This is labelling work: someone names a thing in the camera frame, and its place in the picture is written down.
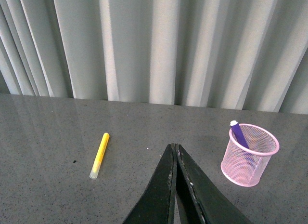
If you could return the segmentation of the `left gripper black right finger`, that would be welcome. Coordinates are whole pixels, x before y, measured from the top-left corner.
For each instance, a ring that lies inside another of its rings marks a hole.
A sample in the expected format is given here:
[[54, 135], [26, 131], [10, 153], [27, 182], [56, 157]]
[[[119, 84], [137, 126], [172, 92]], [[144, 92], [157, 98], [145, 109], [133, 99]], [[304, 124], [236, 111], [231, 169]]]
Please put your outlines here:
[[177, 158], [177, 200], [182, 224], [251, 223], [181, 145], [177, 145]]

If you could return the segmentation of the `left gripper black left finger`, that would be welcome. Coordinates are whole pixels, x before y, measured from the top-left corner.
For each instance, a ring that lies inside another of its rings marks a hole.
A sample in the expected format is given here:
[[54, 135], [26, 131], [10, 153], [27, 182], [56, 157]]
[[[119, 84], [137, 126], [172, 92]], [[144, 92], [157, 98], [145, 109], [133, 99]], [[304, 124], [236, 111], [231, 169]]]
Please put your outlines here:
[[175, 145], [169, 144], [139, 201], [125, 218], [125, 224], [174, 223], [177, 178]]

